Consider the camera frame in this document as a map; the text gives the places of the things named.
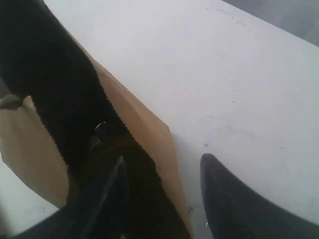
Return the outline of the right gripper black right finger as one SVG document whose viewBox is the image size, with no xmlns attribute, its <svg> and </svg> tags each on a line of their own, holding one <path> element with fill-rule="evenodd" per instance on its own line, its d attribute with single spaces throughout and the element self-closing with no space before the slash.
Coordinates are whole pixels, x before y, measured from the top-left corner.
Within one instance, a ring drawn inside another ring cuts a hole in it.
<svg viewBox="0 0 319 239">
<path fill-rule="evenodd" d="M 215 239 L 317 239 L 319 227 L 252 190 L 213 154 L 200 159 L 200 185 Z"/>
</svg>

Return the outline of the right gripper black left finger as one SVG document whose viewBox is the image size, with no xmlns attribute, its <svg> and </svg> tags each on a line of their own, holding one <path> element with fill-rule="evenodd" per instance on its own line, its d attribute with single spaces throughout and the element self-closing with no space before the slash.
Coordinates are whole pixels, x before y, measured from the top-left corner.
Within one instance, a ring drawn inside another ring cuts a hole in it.
<svg viewBox="0 0 319 239">
<path fill-rule="evenodd" d="M 127 218 L 128 174 L 119 157 L 76 200 L 15 238 L 123 239 Z"/>
</svg>

